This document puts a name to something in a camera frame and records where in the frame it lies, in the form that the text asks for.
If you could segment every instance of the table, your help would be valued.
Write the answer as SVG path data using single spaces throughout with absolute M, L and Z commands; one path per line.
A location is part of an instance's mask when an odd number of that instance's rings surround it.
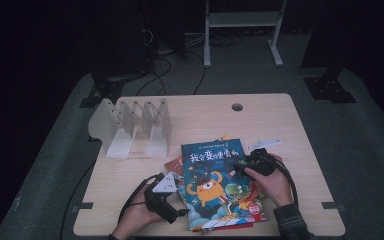
M 129 104 L 151 101 L 158 105 L 161 97 L 123 97 Z M 108 235 L 117 224 L 120 209 L 140 182 L 156 173 L 166 172 L 164 163 L 181 155 L 181 144 L 212 141 L 223 135 L 240 138 L 247 146 L 258 139 L 279 139 L 281 144 L 267 147 L 279 155 L 296 183 L 301 213 L 309 230 L 316 236 L 341 236 L 345 227 L 337 209 L 324 209 L 322 202 L 333 202 L 298 113 L 287 94 L 234 94 L 201 96 L 165 96 L 172 125 L 167 158 L 146 157 L 147 137 L 139 133 L 127 159 L 105 157 L 101 148 L 83 203 L 91 209 L 80 209 L 74 233 L 81 236 Z M 241 111 L 232 106 L 241 105 Z M 184 208 L 180 197 L 173 194 L 168 202 Z M 253 228 L 211 231 L 208 236 L 278 236 L 277 223 L 270 199 L 263 202 L 268 220 L 254 223 Z M 158 222 L 147 226 L 138 236 L 198 236 L 189 231 L 187 217 L 173 224 Z
M 269 48 L 277 67 L 283 61 L 277 50 L 277 39 L 282 26 L 287 0 L 282 0 L 279 11 L 267 12 L 211 12 L 209 1 L 205 5 L 204 67 L 211 67 L 210 28 L 213 27 L 262 27 L 274 26 L 273 39 L 268 40 Z

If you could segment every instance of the hole in table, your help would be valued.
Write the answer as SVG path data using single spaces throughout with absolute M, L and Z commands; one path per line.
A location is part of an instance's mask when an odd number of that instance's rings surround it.
M 244 109 L 244 107 L 240 103 L 234 103 L 234 104 L 232 104 L 232 109 L 235 112 L 240 112 L 240 111 L 242 111 L 242 109 Z

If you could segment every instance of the book cover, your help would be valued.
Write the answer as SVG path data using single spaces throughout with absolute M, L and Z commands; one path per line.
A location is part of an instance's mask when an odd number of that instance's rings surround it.
M 178 157 L 170 162 L 164 164 L 164 167 L 168 172 L 172 172 L 174 178 L 176 179 L 176 188 L 177 192 L 180 195 L 180 198 L 186 205 L 186 190 L 185 190 L 185 181 L 183 177 L 183 160 L 182 157 Z
M 190 230 L 266 220 L 260 187 L 234 170 L 245 160 L 239 139 L 182 145 L 182 159 Z

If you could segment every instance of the white shelf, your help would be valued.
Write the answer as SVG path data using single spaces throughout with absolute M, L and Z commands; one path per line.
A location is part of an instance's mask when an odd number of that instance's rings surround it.
M 209 27 L 276 26 L 278 11 L 210 13 Z

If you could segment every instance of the wire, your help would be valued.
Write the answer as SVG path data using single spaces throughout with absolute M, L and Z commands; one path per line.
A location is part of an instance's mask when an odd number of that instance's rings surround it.
M 222 35 L 217 35 L 214 38 L 211 38 L 210 45 L 212 47 L 219 47 L 219 48 L 227 48 L 236 44 L 239 44 L 242 42 L 243 38 L 242 36 L 237 37 L 239 40 L 235 40 L 233 37 L 225 37 Z
M 148 86 L 150 83 L 154 82 L 155 80 L 158 80 L 160 79 L 161 80 L 161 77 L 166 75 L 170 69 L 171 69 L 171 63 L 170 61 L 166 60 L 166 59 L 163 59 L 163 58 L 158 58 L 159 60 L 162 60 L 162 61 L 165 61 L 166 63 L 168 63 L 168 68 L 167 70 L 165 70 L 161 75 L 157 75 L 157 77 L 149 80 L 147 83 L 145 83 L 135 94 L 135 96 L 139 96 L 139 93 L 146 87 Z
M 76 193 L 77 188 L 79 187 L 80 183 L 83 181 L 83 179 L 85 178 L 86 174 L 90 171 L 90 169 L 92 169 L 92 167 L 95 165 L 95 163 L 96 163 L 96 160 L 93 161 L 89 165 L 89 167 L 86 169 L 86 171 L 83 173 L 81 178 L 77 181 L 76 185 L 74 186 L 73 192 L 71 192 L 71 195 L 70 195 L 68 202 L 67 202 L 67 205 L 65 207 L 64 217 L 62 218 L 62 222 L 61 222 L 61 226 L 60 226 L 60 237 L 59 237 L 60 240 L 62 240 L 62 237 L 63 237 L 65 219 L 67 218 L 68 208 L 70 207 L 71 200 L 73 200 L 74 194 Z
M 146 29 L 142 30 L 142 32 L 147 32 L 151 36 L 151 39 L 148 41 L 148 43 L 143 43 L 145 46 L 148 46 L 149 44 L 151 44 L 152 40 L 154 39 L 154 34 L 152 34 L 151 31 L 146 30 Z
M 283 173 L 283 175 L 286 177 L 286 179 L 288 180 L 289 182 L 289 185 L 291 185 L 291 189 L 292 189 L 292 195 L 293 195 L 293 198 L 294 198 L 294 204 L 298 207 L 298 193 L 297 193 L 297 189 L 296 189 L 296 186 L 295 186 L 295 182 L 294 180 L 292 179 L 292 176 L 291 174 L 289 174 L 289 171 L 288 169 L 285 167 L 285 165 L 280 162 L 279 160 L 276 159 L 276 162 L 274 162 L 274 165 L 276 166 L 277 169 L 280 170 L 280 172 Z
M 204 39 L 205 39 L 205 34 L 204 33 L 199 33 L 199 37 L 198 38 L 195 38 L 194 40 L 191 40 L 190 42 L 186 43 L 186 48 L 188 47 L 192 47 L 194 45 L 197 45 L 198 43 L 200 42 L 203 42 Z
M 131 203 L 130 206 L 134 206 L 134 205 L 139 205 L 139 204 L 144 204 L 145 202 L 140 202 L 140 203 Z
M 166 59 L 162 59 L 162 58 L 158 58 L 158 60 L 164 60 L 164 61 L 167 61 L 169 64 L 171 64 L 168 60 L 166 60 Z M 164 81 L 161 79 L 161 76 L 160 75 L 158 75 L 156 72 L 155 72 L 155 68 L 153 68 L 152 69 L 152 73 L 156 76 L 156 77 L 158 77 L 158 79 L 160 80 L 160 83 L 161 83 L 161 89 L 158 91 L 158 93 L 157 93 L 157 95 L 159 96 L 160 95 L 160 93 L 161 93 L 161 91 L 164 91 L 164 95 L 167 95 L 167 92 L 166 92 L 166 90 L 165 90 L 165 83 L 164 83 Z
M 136 187 L 136 189 L 133 191 L 133 193 L 130 195 L 130 197 L 127 199 L 126 203 L 124 203 L 124 206 L 123 208 L 121 209 L 120 211 L 120 215 L 118 216 L 118 221 L 117 222 L 120 222 L 121 218 L 124 216 L 124 213 L 127 211 L 127 209 L 132 206 L 132 205 L 136 205 L 136 204 L 131 204 L 131 202 L 133 201 L 133 199 L 136 197 L 136 195 L 139 193 L 139 191 L 149 182 L 149 180 L 153 179 L 153 178 L 157 178 L 159 175 L 158 174 L 155 174 L 155 175 L 152 175 L 150 176 L 149 178 L 147 179 L 144 179 L 140 184 L 139 186 Z
M 201 57 L 201 55 L 195 53 L 195 52 L 191 52 L 191 51 L 186 51 L 187 53 L 190 53 L 190 54 L 194 54 L 195 56 L 197 56 L 201 62 L 202 62 L 202 66 L 203 66 L 203 73 L 202 73 L 202 77 L 201 77 L 201 80 L 199 80 L 199 83 L 198 85 L 196 86 L 195 90 L 193 91 L 193 95 L 196 95 L 196 92 L 198 91 L 199 87 L 201 86 L 202 82 L 204 81 L 204 78 L 205 78 L 205 73 L 206 73 L 206 68 L 204 66 L 204 59 Z

